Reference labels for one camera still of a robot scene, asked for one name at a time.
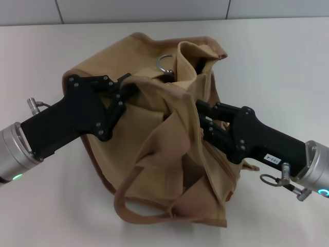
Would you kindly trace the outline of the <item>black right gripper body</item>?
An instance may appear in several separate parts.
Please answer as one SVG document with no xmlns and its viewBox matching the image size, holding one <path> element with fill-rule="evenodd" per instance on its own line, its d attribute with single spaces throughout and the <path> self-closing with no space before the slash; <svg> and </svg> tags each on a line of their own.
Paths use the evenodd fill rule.
<svg viewBox="0 0 329 247">
<path fill-rule="evenodd" d="M 233 163 L 252 158 L 276 170 L 288 163 L 294 177 L 306 167 L 305 143 L 266 126 L 249 107 L 238 110 L 230 123 L 229 134 L 235 149 L 228 160 Z"/>
</svg>

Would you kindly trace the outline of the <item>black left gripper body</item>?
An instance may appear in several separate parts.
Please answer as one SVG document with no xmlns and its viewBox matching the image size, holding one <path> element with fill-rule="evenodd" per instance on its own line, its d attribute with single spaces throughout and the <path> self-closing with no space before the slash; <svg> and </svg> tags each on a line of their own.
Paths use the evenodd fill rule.
<svg viewBox="0 0 329 247">
<path fill-rule="evenodd" d="M 65 95 L 54 105 L 22 122 L 21 128 L 37 160 L 53 155 L 58 149 L 85 134 L 105 142 L 112 136 L 108 113 L 99 93 L 108 92 L 113 82 L 108 76 L 65 80 Z"/>
</svg>

